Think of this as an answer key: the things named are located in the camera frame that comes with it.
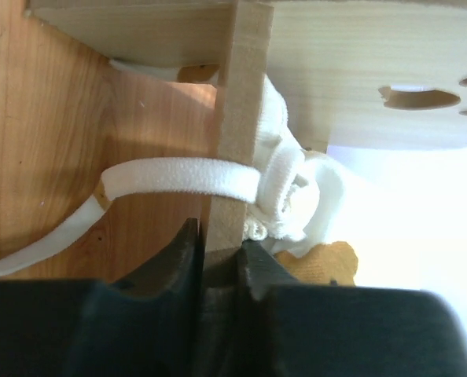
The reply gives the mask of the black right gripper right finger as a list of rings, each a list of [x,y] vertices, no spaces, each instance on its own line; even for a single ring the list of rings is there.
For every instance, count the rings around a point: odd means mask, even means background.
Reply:
[[[237,266],[238,376],[467,376],[460,326],[433,294],[303,284],[253,241]]]

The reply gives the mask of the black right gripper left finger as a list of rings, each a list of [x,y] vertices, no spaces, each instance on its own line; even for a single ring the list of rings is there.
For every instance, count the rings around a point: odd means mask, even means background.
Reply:
[[[188,376],[202,269],[194,218],[113,284],[0,280],[0,376]]]

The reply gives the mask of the large bear print cushion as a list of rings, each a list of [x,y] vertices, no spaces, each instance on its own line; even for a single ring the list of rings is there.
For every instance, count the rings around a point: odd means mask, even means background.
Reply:
[[[187,192],[247,207],[242,237],[258,241],[298,280],[437,290],[467,277],[467,157],[443,153],[436,181],[401,165],[384,192],[332,157],[304,149],[269,79],[251,167],[219,159],[135,159],[101,173],[94,193],[42,239],[0,259],[0,277],[71,246],[121,197]]]

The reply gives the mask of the wooden pet bed frame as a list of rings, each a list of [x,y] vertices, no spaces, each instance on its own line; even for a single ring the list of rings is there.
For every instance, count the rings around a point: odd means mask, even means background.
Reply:
[[[467,146],[467,1],[29,1],[109,58],[219,68],[213,154],[250,164],[263,78],[307,147]]]

